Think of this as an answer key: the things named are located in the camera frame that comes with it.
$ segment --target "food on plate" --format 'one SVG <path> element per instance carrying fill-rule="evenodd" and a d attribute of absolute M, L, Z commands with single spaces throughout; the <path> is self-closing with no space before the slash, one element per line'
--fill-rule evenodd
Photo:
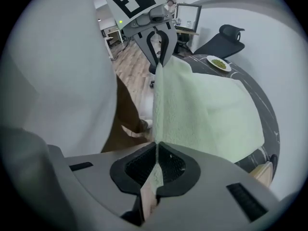
<path fill-rule="evenodd" d="M 217 60 L 217 59 L 212 60 L 212 63 L 215 64 L 216 66 L 222 68 L 222 69 L 226 69 L 227 68 L 226 65 L 222 61 L 220 61 L 220 60 Z"/>

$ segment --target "chair backrest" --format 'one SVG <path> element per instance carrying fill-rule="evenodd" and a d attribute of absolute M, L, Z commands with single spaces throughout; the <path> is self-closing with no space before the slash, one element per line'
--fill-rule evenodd
<path fill-rule="evenodd" d="M 219 33 L 197 49 L 194 55 L 207 54 L 224 59 L 240 52 L 245 48 L 245 45 L 240 42 L 241 31 L 245 29 L 231 25 L 221 26 Z"/>

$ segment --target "computer monitor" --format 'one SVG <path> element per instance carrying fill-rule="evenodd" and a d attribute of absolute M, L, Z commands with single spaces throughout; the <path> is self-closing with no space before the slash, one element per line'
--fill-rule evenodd
<path fill-rule="evenodd" d="M 196 32 L 201 7 L 201 5 L 178 3 L 175 21 L 176 29 Z"/>

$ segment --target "wooden floor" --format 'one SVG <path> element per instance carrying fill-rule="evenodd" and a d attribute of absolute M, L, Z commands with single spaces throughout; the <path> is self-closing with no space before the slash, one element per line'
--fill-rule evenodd
<path fill-rule="evenodd" d="M 135 41 L 131 41 L 128 47 L 120 52 L 126 44 L 127 42 L 119 43 L 111 48 L 112 55 L 116 58 L 113 61 L 113 68 L 127 86 L 140 118 L 152 119 L 154 89 L 150 88 L 150 83 L 151 80 L 154 80 L 154 75 L 149 72 L 150 63 Z M 152 42 L 152 45 L 155 52 L 160 51 L 158 42 Z M 184 49 L 180 53 L 187 55 Z M 152 130 L 145 134 L 135 134 L 126 128 L 124 130 L 130 136 L 145 136 L 152 141 Z"/>

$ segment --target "cable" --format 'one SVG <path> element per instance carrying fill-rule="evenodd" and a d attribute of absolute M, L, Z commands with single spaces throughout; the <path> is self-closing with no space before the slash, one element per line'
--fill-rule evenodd
<path fill-rule="evenodd" d="M 115 57 L 114 59 L 111 59 L 111 61 L 117 60 L 117 58 L 119 57 L 119 54 L 120 54 L 121 52 L 123 52 L 123 51 L 127 48 L 127 46 L 129 45 L 130 39 L 131 39 L 131 37 L 128 38 L 128 42 L 127 42 L 126 46 L 124 47 L 124 49 L 120 50 L 120 51 L 118 52 L 118 54 L 116 55 L 116 57 Z"/>

